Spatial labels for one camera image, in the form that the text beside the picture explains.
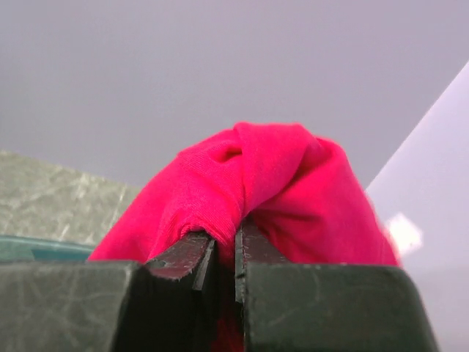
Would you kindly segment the red t-shirt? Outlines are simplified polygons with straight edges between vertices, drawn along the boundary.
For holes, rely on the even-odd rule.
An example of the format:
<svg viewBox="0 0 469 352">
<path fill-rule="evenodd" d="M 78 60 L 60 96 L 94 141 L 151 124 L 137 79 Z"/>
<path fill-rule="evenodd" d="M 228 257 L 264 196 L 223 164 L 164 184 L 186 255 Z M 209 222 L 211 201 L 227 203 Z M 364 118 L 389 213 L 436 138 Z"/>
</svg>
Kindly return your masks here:
<svg viewBox="0 0 469 352">
<path fill-rule="evenodd" d="M 289 259 L 396 265 L 397 256 L 336 143 L 301 125 L 233 128 L 181 151 L 110 229 L 93 260 L 144 262 L 191 231 L 235 262 L 235 233 L 250 216 Z"/>
</svg>

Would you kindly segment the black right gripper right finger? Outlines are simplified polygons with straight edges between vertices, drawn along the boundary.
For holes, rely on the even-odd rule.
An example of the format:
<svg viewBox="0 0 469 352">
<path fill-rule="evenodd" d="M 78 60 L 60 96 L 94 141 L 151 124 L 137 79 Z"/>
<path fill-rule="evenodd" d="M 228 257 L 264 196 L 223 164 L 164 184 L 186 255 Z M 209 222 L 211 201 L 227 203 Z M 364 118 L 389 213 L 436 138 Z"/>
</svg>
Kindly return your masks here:
<svg viewBox="0 0 469 352">
<path fill-rule="evenodd" d="M 251 222 L 235 237 L 246 351 L 437 351 L 416 286 L 390 266 L 297 264 Z"/>
</svg>

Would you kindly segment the teal transparent plastic bin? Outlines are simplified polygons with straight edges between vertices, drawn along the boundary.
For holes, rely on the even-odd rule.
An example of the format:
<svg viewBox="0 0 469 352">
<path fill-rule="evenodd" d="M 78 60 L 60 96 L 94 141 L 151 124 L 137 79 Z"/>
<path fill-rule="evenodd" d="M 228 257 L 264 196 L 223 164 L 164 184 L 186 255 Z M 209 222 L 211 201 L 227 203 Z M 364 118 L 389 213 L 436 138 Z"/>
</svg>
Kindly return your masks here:
<svg viewBox="0 0 469 352">
<path fill-rule="evenodd" d="M 82 261 L 93 252 L 93 246 L 41 238 L 1 235 L 1 261 Z"/>
</svg>

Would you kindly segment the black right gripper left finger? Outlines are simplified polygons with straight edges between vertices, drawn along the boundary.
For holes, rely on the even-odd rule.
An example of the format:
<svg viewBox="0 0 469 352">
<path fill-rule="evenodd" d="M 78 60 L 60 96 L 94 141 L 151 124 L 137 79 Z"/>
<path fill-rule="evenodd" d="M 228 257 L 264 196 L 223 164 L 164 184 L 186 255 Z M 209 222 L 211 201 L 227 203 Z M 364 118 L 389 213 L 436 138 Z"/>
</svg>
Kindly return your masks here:
<svg viewBox="0 0 469 352">
<path fill-rule="evenodd" d="M 1 261 L 3 351 L 208 351 L 215 242 L 191 234 L 145 264 Z"/>
</svg>

